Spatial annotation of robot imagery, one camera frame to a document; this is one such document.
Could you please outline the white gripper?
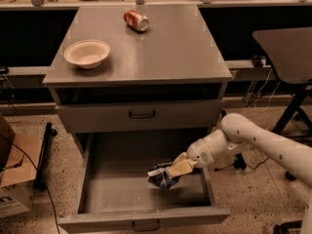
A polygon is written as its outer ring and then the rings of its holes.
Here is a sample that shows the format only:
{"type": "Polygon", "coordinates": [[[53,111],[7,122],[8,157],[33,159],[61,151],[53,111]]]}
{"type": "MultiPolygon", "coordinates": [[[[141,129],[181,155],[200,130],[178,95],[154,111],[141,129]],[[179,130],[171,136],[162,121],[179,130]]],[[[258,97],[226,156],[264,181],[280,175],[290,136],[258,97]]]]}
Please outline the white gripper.
{"type": "Polygon", "coordinates": [[[215,157],[203,138],[193,142],[186,152],[180,153],[174,162],[167,168],[170,178],[187,175],[193,172],[194,167],[206,168],[215,161],[215,157]]]}

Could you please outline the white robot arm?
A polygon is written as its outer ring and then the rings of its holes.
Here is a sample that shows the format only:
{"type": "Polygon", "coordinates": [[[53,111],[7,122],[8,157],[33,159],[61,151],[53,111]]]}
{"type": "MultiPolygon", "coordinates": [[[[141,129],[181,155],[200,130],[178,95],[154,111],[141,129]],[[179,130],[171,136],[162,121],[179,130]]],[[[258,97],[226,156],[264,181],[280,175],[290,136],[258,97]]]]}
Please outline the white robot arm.
{"type": "Polygon", "coordinates": [[[166,168],[169,178],[206,168],[225,152],[249,144],[312,188],[312,149],[302,143],[262,129],[237,113],[225,115],[220,129],[193,142],[166,168]]]}

